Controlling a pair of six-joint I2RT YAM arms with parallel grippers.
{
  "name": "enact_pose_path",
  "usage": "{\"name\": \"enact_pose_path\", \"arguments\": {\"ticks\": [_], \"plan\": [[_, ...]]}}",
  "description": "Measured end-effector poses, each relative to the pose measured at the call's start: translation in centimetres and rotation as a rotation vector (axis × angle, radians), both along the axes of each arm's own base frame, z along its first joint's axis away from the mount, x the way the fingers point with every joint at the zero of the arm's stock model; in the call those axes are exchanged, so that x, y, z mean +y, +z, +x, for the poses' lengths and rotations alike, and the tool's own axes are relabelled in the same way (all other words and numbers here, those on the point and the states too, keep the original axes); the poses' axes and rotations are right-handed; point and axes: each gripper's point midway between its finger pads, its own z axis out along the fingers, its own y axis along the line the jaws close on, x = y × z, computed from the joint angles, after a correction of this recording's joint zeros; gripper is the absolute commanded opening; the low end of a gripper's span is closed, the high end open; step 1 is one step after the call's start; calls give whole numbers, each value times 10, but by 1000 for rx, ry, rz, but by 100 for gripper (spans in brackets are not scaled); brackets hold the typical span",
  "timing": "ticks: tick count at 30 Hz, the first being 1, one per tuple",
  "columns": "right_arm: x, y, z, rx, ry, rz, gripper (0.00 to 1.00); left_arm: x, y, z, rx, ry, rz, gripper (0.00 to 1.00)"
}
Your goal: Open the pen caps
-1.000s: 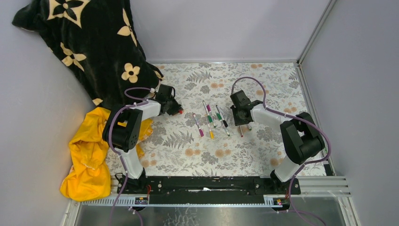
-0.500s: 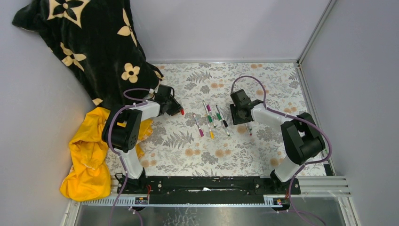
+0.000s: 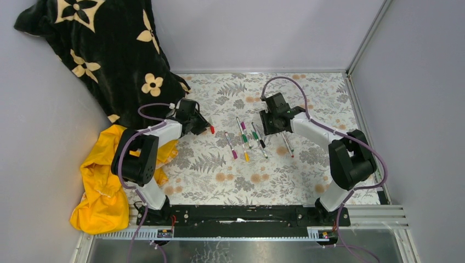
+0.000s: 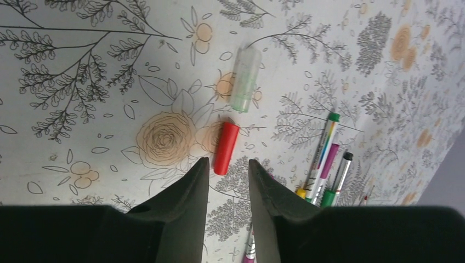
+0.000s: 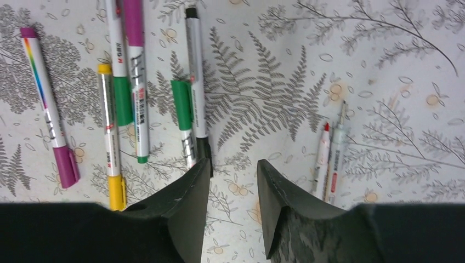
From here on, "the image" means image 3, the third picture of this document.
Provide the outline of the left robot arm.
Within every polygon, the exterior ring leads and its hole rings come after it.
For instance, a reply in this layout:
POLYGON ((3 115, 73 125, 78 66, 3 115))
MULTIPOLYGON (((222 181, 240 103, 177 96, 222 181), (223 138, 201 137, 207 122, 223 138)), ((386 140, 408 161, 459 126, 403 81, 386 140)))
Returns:
POLYGON ((177 104, 146 104, 138 108, 138 113, 156 124, 141 130, 124 130, 111 163, 111 172, 118 176, 123 188, 133 190, 143 206, 150 209, 149 218, 157 225, 164 225, 170 218, 170 211, 164 207, 168 198, 154 179, 158 150, 186 134, 199 135, 211 124, 201 114, 200 104, 186 98, 177 104), (172 115, 159 118, 143 113, 143 109, 153 106, 166 106, 172 115))

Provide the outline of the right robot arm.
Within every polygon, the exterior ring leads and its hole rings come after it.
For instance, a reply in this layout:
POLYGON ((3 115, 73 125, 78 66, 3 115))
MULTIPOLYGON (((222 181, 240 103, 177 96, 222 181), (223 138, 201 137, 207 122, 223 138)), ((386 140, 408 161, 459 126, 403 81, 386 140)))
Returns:
POLYGON ((266 104, 266 110, 259 113, 265 135, 295 133, 327 150, 332 182, 315 202, 318 208, 314 217, 320 225, 329 225, 350 191, 377 170, 364 133, 357 129, 348 133, 334 130, 314 119, 304 108, 291 108, 281 93, 262 96, 261 100, 266 104))

